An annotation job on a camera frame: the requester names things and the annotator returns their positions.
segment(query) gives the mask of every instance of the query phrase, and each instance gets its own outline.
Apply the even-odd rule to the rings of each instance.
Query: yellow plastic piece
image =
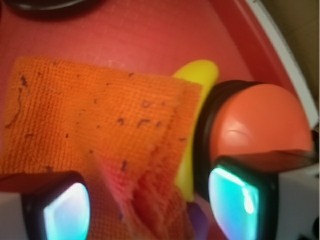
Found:
[[[183,79],[192,83],[202,85],[200,101],[196,110],[194,124],[192,127],[191,136],[188,139],[187,147],[184,152],[182,162],[178,173],[175,177],[175,185],[182,191],[183,197],[187,202],[194,201],[194,176],[193,176],[193,156],[192,149],[194,145],[194,133],[196,124],[202,106],[215,85],[219,76],[219,69],[215,63],[209,60],[196,60],[188,63],[180,68],[173,77]]]

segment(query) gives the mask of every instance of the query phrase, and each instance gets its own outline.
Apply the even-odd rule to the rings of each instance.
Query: fabric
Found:
[[[192,239],[174,186],[201,87],[166,76],[19,58],[8,85],[0,173],[74,170],[89,239]]]

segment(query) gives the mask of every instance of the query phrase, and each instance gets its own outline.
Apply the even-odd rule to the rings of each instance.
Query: purple object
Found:
[[[201,207],[192,202],[187,203],[188,215],[194,229],[195,240],[206,240],[208,238],[209,221]]]

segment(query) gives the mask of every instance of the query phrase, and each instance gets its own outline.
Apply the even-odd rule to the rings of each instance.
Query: orange ball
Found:
[[[251,86],[231,96],[210,134],[211,161],[220,155],[274,150],[312,150],[312,136],[299,100],[282,87]]]

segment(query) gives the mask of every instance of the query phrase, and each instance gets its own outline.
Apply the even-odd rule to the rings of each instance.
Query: brown background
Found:
[[[261,1],[291,48],[319,110],[319,0]]]

